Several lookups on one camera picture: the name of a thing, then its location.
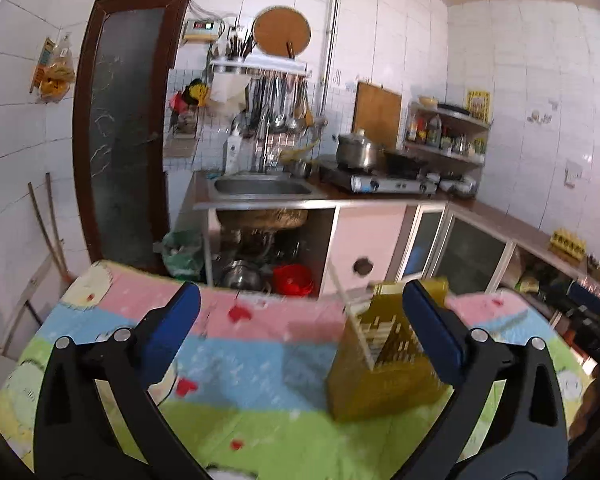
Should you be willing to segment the yellow egg tray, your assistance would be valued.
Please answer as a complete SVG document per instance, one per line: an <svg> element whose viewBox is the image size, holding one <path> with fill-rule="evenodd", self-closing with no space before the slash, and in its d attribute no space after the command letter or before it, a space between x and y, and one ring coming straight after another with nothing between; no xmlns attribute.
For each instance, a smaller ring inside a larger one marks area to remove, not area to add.
<svg viewBox="0 0 600 480"><path fill-rule="evenodd" d="M585 241L564 228L559 228L553 232L550 236L550 246L577 260L577 262L582 261L586 256Z"/></svg>

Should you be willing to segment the rectangular wooden cutting board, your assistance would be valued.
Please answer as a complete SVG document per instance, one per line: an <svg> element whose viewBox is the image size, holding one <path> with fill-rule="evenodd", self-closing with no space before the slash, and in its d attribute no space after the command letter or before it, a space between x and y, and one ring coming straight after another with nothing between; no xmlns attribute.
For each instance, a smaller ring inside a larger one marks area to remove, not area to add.
<svg viewBox="0 0 600 480"><path fill-rule="evenodd" d="M359 81L356 87L352 131L363 130L368 140L383 148L398 142L402 96Z"/></svg>

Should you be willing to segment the gas stove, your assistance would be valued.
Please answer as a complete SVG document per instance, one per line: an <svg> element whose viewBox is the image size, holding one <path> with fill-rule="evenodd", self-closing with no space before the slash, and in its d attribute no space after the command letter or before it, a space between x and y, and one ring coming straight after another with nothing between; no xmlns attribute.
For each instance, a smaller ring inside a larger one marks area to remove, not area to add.
<svg viewBox="0 0 600 480"><path fill-rule="evenodd" d="M438 187L428 179L390 177L378 171L354 171L340 168L335 159L318 158L318 177L322 182L350 194L433 196Z"/></svg>

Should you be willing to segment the vertical wall pipe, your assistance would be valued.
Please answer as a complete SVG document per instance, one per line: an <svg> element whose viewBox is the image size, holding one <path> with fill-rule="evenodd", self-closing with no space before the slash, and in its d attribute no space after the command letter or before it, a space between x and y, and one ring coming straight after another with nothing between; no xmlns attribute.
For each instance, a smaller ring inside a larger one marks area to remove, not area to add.
<svg viewBox="0 0 600 480"><path fill-rule="evenodd" d="M337 41L337 28L340 14L341 0L330 0L328 21L325 28L326 44L323 52L323 65L321 76L320 100L318 101L318 114L323 115L326 110L330 81L332 80L332 63Z"/></svg>

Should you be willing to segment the hanging snack bag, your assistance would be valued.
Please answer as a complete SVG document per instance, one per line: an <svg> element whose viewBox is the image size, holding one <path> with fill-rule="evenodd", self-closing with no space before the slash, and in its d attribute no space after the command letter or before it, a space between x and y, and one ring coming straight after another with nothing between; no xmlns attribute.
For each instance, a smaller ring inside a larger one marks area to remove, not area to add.
<svg viewBox="0 0 600 480"><path fill-rule="evenodd" d="M57 103L75 82L71 36L63 34L57 42L46 38L35 64L29 93L38 102Z"/></svg>

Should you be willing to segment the wall meter box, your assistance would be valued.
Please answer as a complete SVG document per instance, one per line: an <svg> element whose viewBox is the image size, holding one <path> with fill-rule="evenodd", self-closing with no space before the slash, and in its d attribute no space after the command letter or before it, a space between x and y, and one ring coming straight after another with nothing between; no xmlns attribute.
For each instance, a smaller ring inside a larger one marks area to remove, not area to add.
<svg viewBox="0 0 600 480"><path fill-rule="evenodd" d="M212 44L221 37L222 21L204 21L190 18L184 24L182 40L184 42L208 42Z"/></svg>

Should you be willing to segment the kitchen counter cabinets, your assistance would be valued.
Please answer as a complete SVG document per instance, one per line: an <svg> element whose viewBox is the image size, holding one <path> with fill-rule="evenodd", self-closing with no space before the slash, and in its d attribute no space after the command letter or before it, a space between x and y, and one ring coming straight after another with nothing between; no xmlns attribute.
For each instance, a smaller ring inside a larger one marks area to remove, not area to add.
<svg viewBox="0 0 600 480"><path fill-rule="evenodd" d="M404 203L405 217L396 242L396 255L387 268L387 274L392 278L430 278L439 271L442 261L453 258L458 259L463 269L475 270L477 257L486 252L486 246L499 242L504 248L498 264L483 273L490 278L484 288L486 292L493 292L501 284L512 286L513 272L509 270L512 261L533 257L570 276L582 288L580 295L591 297L593 306L600 307L600 282L586 274L583 264L570 263L556 248L551 248L547 234L475 200L446 200L441 193L431 200L408 195L356 195L317 177L306 182L307 186L316 189L316 194L297 198L289 194L281 198L272 194L226 194L215 189L219 183L218 179L209 179L204 172L194 174L186 195L193 210L271 208L278 203L291 208L340 210Z"/></svg>

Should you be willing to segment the red plastic basin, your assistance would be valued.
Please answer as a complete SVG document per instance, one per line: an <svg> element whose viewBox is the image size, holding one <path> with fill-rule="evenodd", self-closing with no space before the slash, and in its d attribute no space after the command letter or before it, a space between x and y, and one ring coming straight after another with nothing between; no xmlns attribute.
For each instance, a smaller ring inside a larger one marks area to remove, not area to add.
<svg viewBox="0 0 600 480"><path fill-rule="evenodd" d="M276 266L272 271L272 289L277 295L307 297L314 292L311 270L301 263Z"/></svg>

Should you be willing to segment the wall utensil rack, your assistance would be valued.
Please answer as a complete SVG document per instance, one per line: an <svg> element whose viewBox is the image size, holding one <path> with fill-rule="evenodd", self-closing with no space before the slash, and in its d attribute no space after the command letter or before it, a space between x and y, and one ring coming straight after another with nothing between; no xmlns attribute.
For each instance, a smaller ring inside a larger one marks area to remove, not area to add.
<svg viewBox="0 0 600 480"><path fill-rule="evenodd" d="M239 25L230 27L224 40L213 48L210 99L234 105L232 127L239 127L244 138L257 134L262 110L271 105L276 79L306 74L306 66L297 56L292 60L264 54L256 46L251 28Z"/></svg>

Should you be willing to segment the steel cooking pot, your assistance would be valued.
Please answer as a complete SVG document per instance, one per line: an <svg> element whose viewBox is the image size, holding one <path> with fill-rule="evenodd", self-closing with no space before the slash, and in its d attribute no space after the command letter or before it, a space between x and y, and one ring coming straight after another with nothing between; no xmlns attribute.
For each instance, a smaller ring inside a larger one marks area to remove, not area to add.
<svg viewBox="0 0 600 480"><path fill-rule="evenodd" d="M377 166L378 146L367 136L364 129L338 136L336 163L351 170L370 171Z"/></svg>

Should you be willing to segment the white soap bottle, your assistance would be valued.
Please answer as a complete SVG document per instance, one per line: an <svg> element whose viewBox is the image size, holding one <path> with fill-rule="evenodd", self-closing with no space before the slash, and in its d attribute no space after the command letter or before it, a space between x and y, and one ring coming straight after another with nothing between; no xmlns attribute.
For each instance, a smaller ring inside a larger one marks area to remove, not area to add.
<svg viewBox="0 0 600 480"><path fill-rule="evenodd" d="M242 147L242 134L239 127L234 127L224 145L224 174L237 174L239 171L239 155Z"/></svg>

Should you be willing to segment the green trash bag bin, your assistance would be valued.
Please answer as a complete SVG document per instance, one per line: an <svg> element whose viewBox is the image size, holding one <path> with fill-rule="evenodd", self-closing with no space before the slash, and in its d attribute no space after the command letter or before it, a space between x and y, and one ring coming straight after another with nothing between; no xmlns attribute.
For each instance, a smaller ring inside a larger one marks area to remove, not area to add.
<svg viewBox="0 0 600 480"><path fill-rule="evenodd" d="M204 270L204 243L198 230L172 231L162 239L166 270L179 280L196 282Z"/></svg>

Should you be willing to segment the colourful cartoon quilt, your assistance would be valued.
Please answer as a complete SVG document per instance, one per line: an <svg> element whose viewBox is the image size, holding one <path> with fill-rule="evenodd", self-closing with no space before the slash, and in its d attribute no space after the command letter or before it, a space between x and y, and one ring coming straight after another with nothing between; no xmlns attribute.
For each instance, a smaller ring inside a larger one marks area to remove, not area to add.
<svg viewBox="0 0 600 480"><path fill-rule="evenodd" d="M92 264L24 348L0 391L0 433L34 465L34 424L54 344L108 339L164 307L172 278L111 261ZM330 416L327 376L346 326L337 299L201 289L201 310L166 376L149 392L187 452L214 478L388 479L452 390L427 375L429 404L360 422Z"/></svg>

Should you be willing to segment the corner shelf with bottles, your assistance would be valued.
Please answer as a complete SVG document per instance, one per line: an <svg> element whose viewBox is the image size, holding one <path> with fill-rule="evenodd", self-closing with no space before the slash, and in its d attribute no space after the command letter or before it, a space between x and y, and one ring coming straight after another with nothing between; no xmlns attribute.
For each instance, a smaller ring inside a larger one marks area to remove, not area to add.
<svg viewBox="0 0 600 480"><path fill-rule="evenodd" d="M412 101L402 145L409 151L483 167L491 126L455 105Z"/></svg>

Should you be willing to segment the yellow wall poster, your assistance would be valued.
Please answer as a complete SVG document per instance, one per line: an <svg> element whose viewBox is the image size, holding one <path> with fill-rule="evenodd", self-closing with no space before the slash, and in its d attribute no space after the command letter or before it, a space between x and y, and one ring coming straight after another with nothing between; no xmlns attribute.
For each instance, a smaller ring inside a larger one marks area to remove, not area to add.
<svg viewBox="0 0 600 480"><path fill-rule="evenodd" d="M491 120L491 93L484 90L469 89L466 91L466 108L472 118L480 122Z"/></svg>

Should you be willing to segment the wall socket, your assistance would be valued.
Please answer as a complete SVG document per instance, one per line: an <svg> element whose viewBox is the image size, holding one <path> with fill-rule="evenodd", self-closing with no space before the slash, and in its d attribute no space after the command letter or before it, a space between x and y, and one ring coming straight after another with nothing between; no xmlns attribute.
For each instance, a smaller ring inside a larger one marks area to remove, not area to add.
<svg viewBox="0 0 600 480"><path fill-rule="evenodd" d="M565 162L564 185L567 188L574 188L578 181L582 179L583 168L577 162L567 159Z"/></svg>

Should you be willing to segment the wooden chopstick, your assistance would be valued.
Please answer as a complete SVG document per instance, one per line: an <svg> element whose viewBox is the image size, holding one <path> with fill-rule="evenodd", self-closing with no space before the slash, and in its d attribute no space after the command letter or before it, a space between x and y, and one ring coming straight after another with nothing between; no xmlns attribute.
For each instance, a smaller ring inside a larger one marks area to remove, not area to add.
<svg viewBox="0 0 600 480"><path fill-rule="evenodd" d="M365 335L362 332L360 323L358 322L358 318L356 317L356 311L354 308L355 304L350 300L347 292L343 289L340 283L340 279L338 278L337 270L334 264L332 263L332 260L328 259L326 261L326 269L330 278L332 279L332 282L336 287L336 291L339 298L343 302L343 312L347 315L348 321L352 325L352 330L356 338L356 344L362 352L362 356L367 367L371 370L374 367L374 360L372 354L370 353L370 348L368 348L368 344L366 342Z"/></svg>

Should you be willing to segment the steel sink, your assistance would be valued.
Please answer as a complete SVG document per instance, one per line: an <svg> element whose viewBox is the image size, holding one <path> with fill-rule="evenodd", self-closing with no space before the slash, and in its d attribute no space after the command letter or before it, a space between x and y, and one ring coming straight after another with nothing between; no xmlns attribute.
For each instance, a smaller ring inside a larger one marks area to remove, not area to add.
<svg viewBox="0 0 600 480"><path fill-rule="evenodd" d="M327 197L308 181L289 174L234 174L214 179L196 174L193 186L194 209L302 207Z"/></svg>

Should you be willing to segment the black wok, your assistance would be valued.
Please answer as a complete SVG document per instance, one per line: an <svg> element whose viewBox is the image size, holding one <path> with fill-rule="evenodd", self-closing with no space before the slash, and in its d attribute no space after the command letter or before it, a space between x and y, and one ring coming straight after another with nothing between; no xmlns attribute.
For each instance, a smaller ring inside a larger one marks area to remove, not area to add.
<svg viewBox="0 0 600 480"><path fill-rule="evenodd" d="M385 150L384 157L387 174L391 177L415 180L428 165L426 160L402 151Z"/></svg>

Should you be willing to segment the round wooden board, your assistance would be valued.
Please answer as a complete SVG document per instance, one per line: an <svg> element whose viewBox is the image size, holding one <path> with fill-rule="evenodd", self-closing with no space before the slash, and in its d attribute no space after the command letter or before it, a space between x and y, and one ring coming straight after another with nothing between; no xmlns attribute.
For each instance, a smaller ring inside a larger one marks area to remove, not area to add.
<svg viewBox="0 0 600 480"><path fill-rule="evenodd" d="M308 47L311 27L294 8L270 6L254 19L251 35L264 54L293 60Z"/></svg>

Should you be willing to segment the yellow perforated utensil holder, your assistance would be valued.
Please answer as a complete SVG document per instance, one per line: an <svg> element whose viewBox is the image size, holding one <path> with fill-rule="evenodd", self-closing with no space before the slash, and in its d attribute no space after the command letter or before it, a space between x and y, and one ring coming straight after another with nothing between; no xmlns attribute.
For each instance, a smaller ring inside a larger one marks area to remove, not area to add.
<svg viewBox="0 0 600 480"><path fill-rule="evenodd" d="M370 370L344 323L327 378L327 405L336 422L359 422L400 414L437 402L449 387L437 376L404 313L405 284L382 283L370 298L355 302L358 322L374 360Z"/></svg>

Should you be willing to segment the dark wooden glass door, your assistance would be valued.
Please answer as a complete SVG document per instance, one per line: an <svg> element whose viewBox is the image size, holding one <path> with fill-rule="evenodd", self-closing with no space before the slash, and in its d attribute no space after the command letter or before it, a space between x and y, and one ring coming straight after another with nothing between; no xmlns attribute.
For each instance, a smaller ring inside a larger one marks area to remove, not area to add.
<svg viewBox="0 0 600 480"><path fill-rule="evenodd" d="M82 41L72 166L91 260L165 274L166 87L189 0L97 0Z"/></svg>

